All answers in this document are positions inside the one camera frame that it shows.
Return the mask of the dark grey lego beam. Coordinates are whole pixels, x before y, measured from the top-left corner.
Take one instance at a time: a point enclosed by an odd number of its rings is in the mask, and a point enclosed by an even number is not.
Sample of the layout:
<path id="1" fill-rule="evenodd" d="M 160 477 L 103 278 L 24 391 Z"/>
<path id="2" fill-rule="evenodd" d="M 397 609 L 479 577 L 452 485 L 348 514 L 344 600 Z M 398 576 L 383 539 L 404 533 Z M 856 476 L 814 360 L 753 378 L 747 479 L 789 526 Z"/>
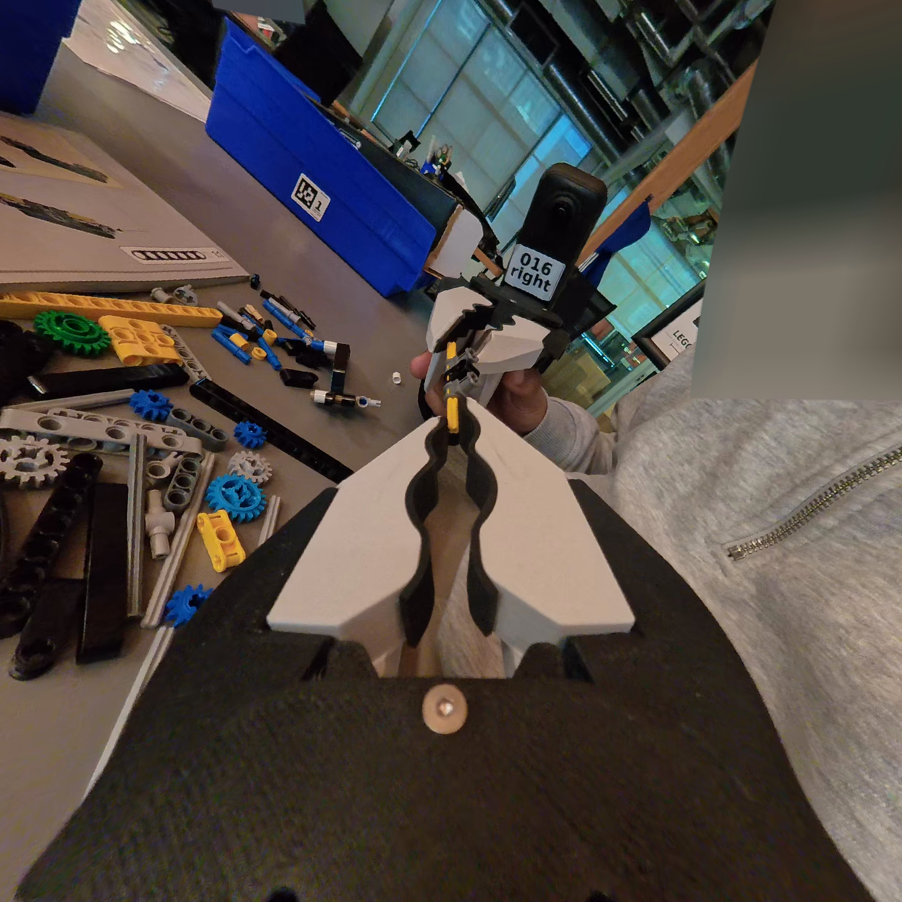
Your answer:
<path id="1" fill-rule="evenodd" d="M 182 408 L 172 408 L 166 419 L 168 426 L 178 428 L 186 435 L 196 438 L 203 448 L 218 454 L 225 450 L 229 435 L 207 420 Z"/>

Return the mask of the pile of small lego pins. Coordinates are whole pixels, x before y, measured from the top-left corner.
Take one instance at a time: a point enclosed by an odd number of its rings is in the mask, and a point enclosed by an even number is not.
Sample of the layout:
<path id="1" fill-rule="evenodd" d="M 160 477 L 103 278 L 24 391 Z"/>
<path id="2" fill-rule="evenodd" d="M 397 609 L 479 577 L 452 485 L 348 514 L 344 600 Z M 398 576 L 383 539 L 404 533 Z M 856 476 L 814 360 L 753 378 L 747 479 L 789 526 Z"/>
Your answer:
<path id="1" fill-rule="evenodd" d="M 238 307 L 224 301 L 216 303 L 216 308 L 223 314 L 219 332 L 222 335 L 243 334 L 254 347 L 264 351 L 265 344 L 273 352 L 281 351 L 302 368 L 332 371 L 330 358 L 310 347 L 314 341 L 332 341 L 318 337 L 310 315 L 285 295 L 267 290 L 258 273 L 252 274 L 249 285 L 256 299 L 254 302 L 245 301 Z"/>

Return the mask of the long grey lego axle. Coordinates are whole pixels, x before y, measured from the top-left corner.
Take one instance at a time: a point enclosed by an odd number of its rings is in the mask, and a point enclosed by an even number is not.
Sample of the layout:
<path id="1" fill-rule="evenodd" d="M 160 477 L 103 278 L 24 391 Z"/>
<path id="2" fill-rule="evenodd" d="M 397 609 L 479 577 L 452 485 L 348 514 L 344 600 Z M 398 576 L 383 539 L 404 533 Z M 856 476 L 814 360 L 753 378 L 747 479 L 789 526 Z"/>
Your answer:
<path id="1" fill-rule="evenodd" d="M 161 624 L 165 604 L 171 597 L 175 580 L 181 569 L 182 561 L 187 550 L 187 544 L 192 531 L 195 529 L 197 514 L 204 501 L 215 463 L 216 454 L 207 452 L 204 455 L 200 466 L 194 495 L 179 521 L 171 553 L 160 571 L 147 610 L 142 617 L 141 627 L 144 629 L 156 628 Z"/>
<path id="2" fill-rule="evenodd" d="M 3 411 L 48 413 L 54 408 L 76 411 L 96 410 L 120 404 L 127 404 L 132 395 L 132 389 L 119 389 L 55 400 L 40 399 L 37 401 L 11 404 L 4 407 Z"/>

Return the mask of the yellow lego frame plate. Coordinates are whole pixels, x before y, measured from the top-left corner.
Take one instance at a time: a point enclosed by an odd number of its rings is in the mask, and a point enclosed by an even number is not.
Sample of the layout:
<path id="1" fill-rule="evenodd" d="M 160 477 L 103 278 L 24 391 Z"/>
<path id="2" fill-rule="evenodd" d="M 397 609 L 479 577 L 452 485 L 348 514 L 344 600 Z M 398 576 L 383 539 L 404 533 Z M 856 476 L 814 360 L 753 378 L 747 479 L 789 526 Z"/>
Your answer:
<path id="1" fill-rule="evenodd" d="M 101 317 L 98 324 L 109 334 L 111 345 L 124 366 L 181 362 L 173 338 L 152 321 L 107 315 Z"/>

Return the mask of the brown cardboard box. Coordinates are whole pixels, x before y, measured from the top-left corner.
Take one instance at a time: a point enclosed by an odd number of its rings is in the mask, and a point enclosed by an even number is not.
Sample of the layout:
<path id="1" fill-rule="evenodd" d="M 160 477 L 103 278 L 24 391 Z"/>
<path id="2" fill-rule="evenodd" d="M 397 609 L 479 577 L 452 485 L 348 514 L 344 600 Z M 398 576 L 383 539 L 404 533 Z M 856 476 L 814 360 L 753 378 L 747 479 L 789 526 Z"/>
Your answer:
<path id="1" fill-rule="evenodd" d="M 593 352 L 582 345 L 567 350 L 547 368 L 541 379 L 550 397 L 584 410 L 590 409 L 612 384 Z"/>

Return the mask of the long yellow lego beam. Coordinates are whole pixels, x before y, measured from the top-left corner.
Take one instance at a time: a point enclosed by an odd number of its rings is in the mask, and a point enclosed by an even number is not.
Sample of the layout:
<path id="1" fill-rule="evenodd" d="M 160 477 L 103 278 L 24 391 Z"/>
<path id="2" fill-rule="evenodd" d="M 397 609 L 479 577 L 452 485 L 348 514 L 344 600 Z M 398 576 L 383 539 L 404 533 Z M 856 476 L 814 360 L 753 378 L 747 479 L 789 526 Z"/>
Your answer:
<path id="1" fill-rule="evenodd" d="M 206 307 L 87 297 L 58 292 L 19 291 L 1 295 L 2 319 L 33 319 L 41 311 L 74 313 L 96 321 L 105 316 L 112 316 L 172 327 L 211 329 L 221 322 L 223 316 L 220 310 Z"/>

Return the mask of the green lego gear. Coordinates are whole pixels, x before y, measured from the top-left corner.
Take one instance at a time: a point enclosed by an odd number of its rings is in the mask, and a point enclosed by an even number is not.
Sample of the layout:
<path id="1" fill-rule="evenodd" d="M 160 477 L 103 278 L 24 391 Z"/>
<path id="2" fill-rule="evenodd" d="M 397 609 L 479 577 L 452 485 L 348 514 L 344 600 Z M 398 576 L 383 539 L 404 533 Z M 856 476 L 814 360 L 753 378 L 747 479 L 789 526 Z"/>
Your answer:
<path id="1" fill-rule="evenodd" d="M 96 357 L 111 347 L 111 337 L 95 320 L 63 311 L 41 311 L 33 318 L 34 330 L 67 354 Z"/>

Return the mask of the large grey lego gear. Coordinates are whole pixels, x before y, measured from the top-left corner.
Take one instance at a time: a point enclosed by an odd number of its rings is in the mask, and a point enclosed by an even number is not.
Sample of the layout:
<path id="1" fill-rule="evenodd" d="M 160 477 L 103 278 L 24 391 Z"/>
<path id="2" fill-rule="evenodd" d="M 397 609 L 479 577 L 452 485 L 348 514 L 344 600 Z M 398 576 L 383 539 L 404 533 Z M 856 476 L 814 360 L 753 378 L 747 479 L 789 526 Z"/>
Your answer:
<path id="1" fill-rule="evenodd" d="M 70 465 L 68 452 L 46 437 L 11 436 L 1 439 L 3 488 L 52 488 Z"/>

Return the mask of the long black lego beam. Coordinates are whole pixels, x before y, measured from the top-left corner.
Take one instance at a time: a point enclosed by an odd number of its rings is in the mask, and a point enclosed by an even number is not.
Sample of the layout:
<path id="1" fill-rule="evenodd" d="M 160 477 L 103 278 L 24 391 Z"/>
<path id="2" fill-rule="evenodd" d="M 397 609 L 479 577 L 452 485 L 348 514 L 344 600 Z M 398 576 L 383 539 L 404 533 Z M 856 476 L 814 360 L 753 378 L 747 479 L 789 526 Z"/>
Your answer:
<path id="1" fill-rule="evenodd" d="M 250 421 L 261 427 L 270 444 L 333 483 L 343 482 L 354 473 L 350 467 L 330 456 L 306 438 L 268 417 L 264 412 L 209 378 L 201 378 L 192 383 L 189 386 L 189 393 L 234 423 Z"/>

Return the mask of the thin grey lego liftarm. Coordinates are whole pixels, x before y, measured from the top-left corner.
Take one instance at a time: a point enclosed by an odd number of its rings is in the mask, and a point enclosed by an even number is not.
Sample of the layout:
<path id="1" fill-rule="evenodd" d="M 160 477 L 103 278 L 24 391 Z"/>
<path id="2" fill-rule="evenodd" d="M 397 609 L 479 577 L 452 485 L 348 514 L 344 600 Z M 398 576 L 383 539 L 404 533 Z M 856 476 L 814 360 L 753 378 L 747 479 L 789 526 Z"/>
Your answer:
<path id="1" fill-rule="evenodd" d="M 161 324 L 161 330 L 173 342 L 176 353 L 178 354 L 182 367 L 186 370 L 189 379 L 197 382 L 209 379 L 209 374 L 202 366 L 197 356 L 191 351 L 188 345 L 182 340 L 179 333 L 171 326 Z"/>

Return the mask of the metal ceiling ducts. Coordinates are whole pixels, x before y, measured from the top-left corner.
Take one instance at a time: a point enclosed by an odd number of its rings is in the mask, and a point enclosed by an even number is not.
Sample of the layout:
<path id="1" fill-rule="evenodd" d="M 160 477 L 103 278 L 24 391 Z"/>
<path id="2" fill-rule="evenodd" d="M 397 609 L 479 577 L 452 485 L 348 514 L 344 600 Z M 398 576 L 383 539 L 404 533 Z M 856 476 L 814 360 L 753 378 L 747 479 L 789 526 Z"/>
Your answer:
<path id="1" fill-rule="evenodd" d="M 771 1 L 480 2 L 606 164 L 693 123 L 759 57 Z"/>

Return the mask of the person's right hand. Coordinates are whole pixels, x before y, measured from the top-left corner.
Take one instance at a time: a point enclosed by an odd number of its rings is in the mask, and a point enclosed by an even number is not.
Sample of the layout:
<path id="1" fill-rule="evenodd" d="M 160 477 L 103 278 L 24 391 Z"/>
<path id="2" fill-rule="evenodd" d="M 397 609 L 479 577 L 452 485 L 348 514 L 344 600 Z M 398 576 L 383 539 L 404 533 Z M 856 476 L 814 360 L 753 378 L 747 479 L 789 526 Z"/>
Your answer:
<path id="1" fill-rule="evenodd" d="M 547 393 L 535 368 L 502 375 L 487 405 L 493 416 L 522 437 L 540 427 L 547 409 Z"/>

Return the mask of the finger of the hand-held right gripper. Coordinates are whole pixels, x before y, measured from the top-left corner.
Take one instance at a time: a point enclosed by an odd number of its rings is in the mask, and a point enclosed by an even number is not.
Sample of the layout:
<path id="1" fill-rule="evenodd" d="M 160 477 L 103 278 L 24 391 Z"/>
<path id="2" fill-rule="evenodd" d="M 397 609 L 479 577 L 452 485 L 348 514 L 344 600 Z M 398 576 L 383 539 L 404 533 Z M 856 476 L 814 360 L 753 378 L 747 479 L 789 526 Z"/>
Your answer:
<path id="1" fill-rule="evenodd" d="M 511 322 L 477 331 L 461 360 L 479 373 L 506 373 L 535 366 L 554 327 L 515 314 Z"/>
<path id="2" fill-rule="evenodd" d="M 445 352 L 450 342 L 457 343 L 457 354 L 474 346 L 475 337 L 491 321 L 495 302 L 468 283 L 440 290 L 427 327 L 427 350 Z"/>

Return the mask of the black lego connector with pins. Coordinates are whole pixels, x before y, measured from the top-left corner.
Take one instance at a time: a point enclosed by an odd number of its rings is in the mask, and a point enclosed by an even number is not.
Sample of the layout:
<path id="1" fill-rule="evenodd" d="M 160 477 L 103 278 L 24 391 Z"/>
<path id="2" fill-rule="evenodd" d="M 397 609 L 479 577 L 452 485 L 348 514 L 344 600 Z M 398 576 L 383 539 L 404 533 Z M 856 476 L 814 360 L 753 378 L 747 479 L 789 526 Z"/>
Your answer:
<path id="1" fill-rule="evenodd" d="M 312 350 L 322 351 L 332 362 L 329 389 L 311 389 L 310 397 L 314 403 L 324 407 L 343 407 L 367 410 L 378 409 L 381 401 L 366 396 L 347 394 L 344 392 L 345 378 L 350 362 L 351 349 L 348 344 L 332 341 L 314 341 Z"/>

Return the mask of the small yellow grey lego assembly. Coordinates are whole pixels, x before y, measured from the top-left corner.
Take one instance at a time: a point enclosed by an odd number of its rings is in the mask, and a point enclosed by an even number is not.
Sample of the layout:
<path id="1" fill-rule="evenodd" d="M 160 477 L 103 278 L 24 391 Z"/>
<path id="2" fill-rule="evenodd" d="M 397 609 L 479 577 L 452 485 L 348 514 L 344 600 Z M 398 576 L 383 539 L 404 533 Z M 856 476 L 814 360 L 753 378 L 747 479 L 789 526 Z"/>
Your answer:
<path id="1" fill-rule="evenodd" d="M 479 400 L 488 383 L 488 376 L 478 367 L 478 354 L 461 337 L 448 342 L 445 349 L 445 369 L 440 379 L 445 403 L 445 420 L 449 433 L 458 434 L 460 409 L 465 397 Z"/>

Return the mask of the light grey lego connector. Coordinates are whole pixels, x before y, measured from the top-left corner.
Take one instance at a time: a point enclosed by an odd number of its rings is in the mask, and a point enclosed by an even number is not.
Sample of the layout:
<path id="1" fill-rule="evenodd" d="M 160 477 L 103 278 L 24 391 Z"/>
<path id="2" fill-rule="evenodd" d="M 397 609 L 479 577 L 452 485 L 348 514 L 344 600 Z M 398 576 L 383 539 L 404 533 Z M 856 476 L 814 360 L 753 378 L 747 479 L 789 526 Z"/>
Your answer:
<path id="1" fill-rule="evenodd" d="M 171 536 L 175 530 L 175 515 L 165 509 L 163 493 L 159 489 L 148 490 L 144 514 L 144 527 L 149 538 L 153 560 L 166 558 L 171 553 Z"/>

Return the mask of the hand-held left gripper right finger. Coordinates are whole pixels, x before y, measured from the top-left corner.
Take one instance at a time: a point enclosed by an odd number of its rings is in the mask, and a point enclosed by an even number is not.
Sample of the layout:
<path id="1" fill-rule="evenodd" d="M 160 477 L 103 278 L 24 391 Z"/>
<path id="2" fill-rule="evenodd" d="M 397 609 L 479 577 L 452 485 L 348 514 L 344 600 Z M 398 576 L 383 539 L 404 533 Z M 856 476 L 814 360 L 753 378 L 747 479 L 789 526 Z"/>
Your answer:
<path id="1" fill-rule="evenodd" d="M 479 509 L 469 610 L 499 638 L 505 676 L 534 644 L 629 632 L 633 612 L 565 473 L 472 400 L 461 402 L 461 446 Z"/>

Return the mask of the short grey lego beam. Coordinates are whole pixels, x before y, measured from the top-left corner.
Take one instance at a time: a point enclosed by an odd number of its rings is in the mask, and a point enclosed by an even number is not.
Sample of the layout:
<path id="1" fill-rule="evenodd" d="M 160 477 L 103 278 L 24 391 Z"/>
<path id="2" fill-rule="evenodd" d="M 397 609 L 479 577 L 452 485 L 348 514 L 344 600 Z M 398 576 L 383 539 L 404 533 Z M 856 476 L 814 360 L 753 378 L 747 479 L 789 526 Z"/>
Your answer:
<path id="1" fill-rule="evenodd" d="M 194 496 L 203 462 L 203 455 L 186 454 L 173 465 L 171 480 L 163 492 L 166 511 L 176 516 L 186 511 Z"/>

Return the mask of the yellow lego connector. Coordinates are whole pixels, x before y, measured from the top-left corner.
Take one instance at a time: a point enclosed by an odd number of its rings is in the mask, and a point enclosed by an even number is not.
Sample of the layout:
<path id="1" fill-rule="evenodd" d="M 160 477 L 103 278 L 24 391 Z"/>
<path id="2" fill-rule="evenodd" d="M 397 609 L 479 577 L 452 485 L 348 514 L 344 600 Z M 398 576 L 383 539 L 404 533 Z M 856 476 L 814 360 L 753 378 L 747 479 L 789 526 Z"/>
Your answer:
<path id="1" fill-rule="evenodd" d="M 215 572 L 222 573 L 245 560 L 245 551 L 225 510 L 197 514 L 196 527 Z"/>

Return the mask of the person's right forearm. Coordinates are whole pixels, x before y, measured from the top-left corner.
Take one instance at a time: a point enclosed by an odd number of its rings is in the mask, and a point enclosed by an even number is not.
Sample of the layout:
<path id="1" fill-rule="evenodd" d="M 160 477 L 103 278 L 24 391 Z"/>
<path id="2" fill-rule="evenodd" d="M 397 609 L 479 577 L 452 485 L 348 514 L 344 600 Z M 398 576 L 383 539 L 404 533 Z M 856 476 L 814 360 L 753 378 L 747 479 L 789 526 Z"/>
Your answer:
<path id="1" fill-rule="evenodd" d="M 611 473 L 616 466 L 617 435 L 602 432 L 596 419 L 576 404 L 544 397 L 545 415 L 525 434 L 525 441 L 566 473 Z"/>

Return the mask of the large glass window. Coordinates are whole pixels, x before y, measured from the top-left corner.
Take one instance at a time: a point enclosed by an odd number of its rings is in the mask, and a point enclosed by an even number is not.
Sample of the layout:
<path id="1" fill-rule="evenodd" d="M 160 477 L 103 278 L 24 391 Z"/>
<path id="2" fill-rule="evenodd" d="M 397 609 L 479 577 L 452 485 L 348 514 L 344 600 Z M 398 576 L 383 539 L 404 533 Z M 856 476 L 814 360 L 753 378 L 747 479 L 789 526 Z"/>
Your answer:
<path id="1" fill-rule="evenodd" d="M 482 210 L 504 263 L 551 165 L 568 163 L 605 181 L 604 220 L 696 122 L 686 113 L 670 117 L 604 163 L 480 2 L 391 3 L 365 61 L 355 112 L 386 142 L 412 133 L 421 143 L 412 153 L 418 163 L 447 148 L 450 170 Z"/>

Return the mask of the dark grey lego axle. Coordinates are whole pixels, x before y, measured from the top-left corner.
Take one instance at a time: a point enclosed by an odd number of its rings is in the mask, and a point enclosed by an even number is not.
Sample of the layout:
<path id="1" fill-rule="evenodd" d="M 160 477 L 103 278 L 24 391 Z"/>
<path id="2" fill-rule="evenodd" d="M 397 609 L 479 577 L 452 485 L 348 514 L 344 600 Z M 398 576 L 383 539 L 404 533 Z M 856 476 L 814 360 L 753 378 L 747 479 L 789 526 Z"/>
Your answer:
<path id="1" fill-rule="evenodd" d="M 143 510 L 144 471 L 146 465 L 146 435 L 137 429 L 132 435 L 128 462 L 127 513 L 127 617 L 142 616 Z"/>

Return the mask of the medium blue lego gear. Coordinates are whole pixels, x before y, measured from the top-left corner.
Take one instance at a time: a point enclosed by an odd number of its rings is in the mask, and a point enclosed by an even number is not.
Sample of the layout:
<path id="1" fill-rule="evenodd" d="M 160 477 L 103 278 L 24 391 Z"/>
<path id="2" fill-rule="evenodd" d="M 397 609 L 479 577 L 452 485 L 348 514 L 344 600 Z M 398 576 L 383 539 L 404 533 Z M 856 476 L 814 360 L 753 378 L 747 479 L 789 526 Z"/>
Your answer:
<path id="1" fill-rule="evenodd" d="M 236 523 L 247 523 L 262 516 L 267 498 L 249 478 L 225 474 L 213 479 L 206 490 L 210 511 L 224 511 Z"/>

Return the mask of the black lego tyre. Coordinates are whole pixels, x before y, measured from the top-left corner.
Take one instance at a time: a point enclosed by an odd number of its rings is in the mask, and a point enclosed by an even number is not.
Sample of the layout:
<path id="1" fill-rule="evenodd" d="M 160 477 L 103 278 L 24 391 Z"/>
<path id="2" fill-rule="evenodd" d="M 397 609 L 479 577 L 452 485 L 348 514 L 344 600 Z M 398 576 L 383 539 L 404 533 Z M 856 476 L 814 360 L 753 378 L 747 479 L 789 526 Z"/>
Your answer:
<path id="1" fill-rule="evenodd" d="M 56 351 L 45 336 L 1 320 L 1 406 L 27 391 L 28 378 L 48 365 Z"/>

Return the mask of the lego instruction booklet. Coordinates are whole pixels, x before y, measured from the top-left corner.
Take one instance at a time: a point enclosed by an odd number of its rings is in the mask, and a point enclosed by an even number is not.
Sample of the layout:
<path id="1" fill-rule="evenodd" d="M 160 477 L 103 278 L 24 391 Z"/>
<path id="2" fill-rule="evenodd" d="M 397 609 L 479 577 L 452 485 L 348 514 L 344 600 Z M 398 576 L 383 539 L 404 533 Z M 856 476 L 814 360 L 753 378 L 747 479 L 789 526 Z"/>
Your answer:
<path id="1" fill-rule="evenodd" d="M 1 284 L 99 294 L 248 280 L 83 135 L 1 116 Z"/>

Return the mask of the black lego beam with holes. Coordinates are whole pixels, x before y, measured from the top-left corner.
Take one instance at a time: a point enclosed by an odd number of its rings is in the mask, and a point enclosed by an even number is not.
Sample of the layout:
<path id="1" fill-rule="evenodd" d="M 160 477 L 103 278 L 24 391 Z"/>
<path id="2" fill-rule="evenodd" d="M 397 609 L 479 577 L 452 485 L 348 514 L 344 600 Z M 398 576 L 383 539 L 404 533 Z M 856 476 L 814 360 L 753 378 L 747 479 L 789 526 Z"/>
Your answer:
<path id="1" fill-rule="evenodd" d="M 51 670 L 69 641 L 85 593 L 83 579 L 51 578 L 24 626 L 8 674 L 28 681 Z"/>
<path id="2" fill-rule="evenodd" d="M 51 491 L 11 569 L 2 579 L 1 638 L 15 636 L 27 625 L 102 466 L 96 454 L 77 454 Z"/>

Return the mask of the person's grey sweatshirt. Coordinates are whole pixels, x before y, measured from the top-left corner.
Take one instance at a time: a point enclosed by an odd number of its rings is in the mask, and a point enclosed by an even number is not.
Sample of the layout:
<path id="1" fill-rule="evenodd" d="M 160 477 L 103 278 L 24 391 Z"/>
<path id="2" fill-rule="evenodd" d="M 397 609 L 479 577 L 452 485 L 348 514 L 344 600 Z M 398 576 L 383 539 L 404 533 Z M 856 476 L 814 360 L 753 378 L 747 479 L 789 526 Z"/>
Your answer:
<path id="1" fill-rule="evenodd" d="M 901 896 L 900 402 L 627 396 L 599 492 L 737 648 L 818 817 Z"/>

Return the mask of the white sign board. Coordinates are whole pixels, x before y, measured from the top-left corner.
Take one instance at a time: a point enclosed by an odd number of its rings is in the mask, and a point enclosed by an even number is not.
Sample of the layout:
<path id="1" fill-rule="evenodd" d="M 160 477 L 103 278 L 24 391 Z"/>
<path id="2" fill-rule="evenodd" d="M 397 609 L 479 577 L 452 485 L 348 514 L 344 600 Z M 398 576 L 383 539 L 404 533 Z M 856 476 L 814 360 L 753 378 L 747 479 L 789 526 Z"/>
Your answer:
<path id="1" fill-rule="evenodd" d="M 635 336 L 636 344 L 659 371 L 695 344 L 703 300 L 698 296 L 676 302 L 652 320 L 642 335 Z"/>

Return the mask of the long light grey lego beam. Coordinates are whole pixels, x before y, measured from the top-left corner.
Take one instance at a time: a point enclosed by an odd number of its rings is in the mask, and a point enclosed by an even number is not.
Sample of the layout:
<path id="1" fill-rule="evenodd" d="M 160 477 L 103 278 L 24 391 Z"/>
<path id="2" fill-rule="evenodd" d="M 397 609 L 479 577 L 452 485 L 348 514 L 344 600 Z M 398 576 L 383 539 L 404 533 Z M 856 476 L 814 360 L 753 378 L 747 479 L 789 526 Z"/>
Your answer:
<path id="1" fill-rule="evenodd" d="M 77 452 L 125 455 L 132 439 L 143 435 L 149 459 L 165 459 L 173 455 L 201 456 L 204 453 L 204 447 L 197 438 L 175 427 L 67 409 L 41 413 L 5 408 L 1 415 L 1 432 L 2 437 L 30 435 L 46 438 L 51 443 Z"/>

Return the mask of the blue plastic storage bin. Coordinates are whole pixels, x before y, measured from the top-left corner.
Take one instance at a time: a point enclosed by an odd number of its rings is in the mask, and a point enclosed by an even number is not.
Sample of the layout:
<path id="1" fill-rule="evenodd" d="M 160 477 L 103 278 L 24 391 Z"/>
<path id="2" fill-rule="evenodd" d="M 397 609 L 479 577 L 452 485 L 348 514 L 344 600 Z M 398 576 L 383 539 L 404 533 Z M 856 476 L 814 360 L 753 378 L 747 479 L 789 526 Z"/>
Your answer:
<path id="1" fill-rule="evenodd" d="M 2 111 L 34 113 L 80 6 L 80 1 L 1 1 Z"/>
<path id="2" fill-rule="evenodd" d="M 434 226 L 302 83 L 232 23 L 220 46 L 206 132 L 380 295 L 412 289 Z"/>

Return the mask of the white printed sheet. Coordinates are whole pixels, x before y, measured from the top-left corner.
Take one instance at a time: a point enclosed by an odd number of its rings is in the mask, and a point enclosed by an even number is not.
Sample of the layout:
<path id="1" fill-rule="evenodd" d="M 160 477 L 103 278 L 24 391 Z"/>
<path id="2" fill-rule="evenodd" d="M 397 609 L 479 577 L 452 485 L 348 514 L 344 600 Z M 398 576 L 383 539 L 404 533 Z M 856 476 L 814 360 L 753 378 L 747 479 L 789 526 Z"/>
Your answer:
<path id="1" fill-rule="evenodd" d="M 82 2 L 62 43 L 97 71 L 206 122 L 210 88 L 120 2 Z"/>

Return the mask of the wooden beam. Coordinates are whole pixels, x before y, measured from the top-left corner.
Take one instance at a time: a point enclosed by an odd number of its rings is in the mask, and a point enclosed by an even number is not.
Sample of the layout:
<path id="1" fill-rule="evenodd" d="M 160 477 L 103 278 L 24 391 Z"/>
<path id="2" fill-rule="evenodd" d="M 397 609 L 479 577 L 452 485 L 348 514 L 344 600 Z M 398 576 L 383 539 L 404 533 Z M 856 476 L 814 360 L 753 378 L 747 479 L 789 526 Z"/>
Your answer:
<path id="1" fill-rule="evenodd" d="M 664 160 L 591 234 L 578 260 L 584 265 L 642 203 L 657 210 L 740 126 L 758 60 L 742 73 Z"/>

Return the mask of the flat black lego bar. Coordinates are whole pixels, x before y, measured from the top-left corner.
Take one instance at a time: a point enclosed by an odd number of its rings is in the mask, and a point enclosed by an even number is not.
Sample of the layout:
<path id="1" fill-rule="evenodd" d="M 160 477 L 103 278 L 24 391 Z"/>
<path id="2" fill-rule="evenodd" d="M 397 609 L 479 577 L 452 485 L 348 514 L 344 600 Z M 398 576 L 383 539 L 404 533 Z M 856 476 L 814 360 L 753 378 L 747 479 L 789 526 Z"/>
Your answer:
<path id="1" fill-rule="evenodd" d="M 128 619 L 128 488 L 94 486 L 89 506 L 85 593 L 80 608 L 76 663 L 118 657 Z"/>
<path id="2" fill-rule="evenodd" d="M 35 400 L 56 400 L 115 390 L 180 387 L 189 381 L 179 364 L 98 368 L 29 376 L 25 392 Z"/>

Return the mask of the white cardboard box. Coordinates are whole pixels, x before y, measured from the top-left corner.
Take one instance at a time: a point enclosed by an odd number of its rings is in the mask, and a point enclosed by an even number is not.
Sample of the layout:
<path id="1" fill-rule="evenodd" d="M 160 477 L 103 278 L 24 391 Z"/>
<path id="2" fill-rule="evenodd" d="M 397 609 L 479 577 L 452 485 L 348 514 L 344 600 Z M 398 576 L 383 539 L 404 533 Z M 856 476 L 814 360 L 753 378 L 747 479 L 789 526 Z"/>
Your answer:
<path id="1" fill-rule="evenodd" d="M 482 239 L 482 222 L 466 207 L 458 205 L 430 251 L 423 272 L 437 278 L 461 277 Z"/>

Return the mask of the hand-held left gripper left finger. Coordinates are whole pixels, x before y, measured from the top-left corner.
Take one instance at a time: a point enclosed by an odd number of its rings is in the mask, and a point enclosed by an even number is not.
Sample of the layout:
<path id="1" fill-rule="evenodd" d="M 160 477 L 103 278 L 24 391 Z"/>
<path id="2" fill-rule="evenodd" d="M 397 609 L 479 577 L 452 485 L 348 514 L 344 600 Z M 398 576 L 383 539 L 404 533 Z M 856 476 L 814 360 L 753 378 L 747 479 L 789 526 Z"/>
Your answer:
<path id="1" fill-rule="evenodd" d="M 339 484 L 267 616 L 275 632 L 362 645 L 377 674 L 398 675 L 431 619 L 434 584 L 424 520 L 447 450 L 434 418 Z"/>

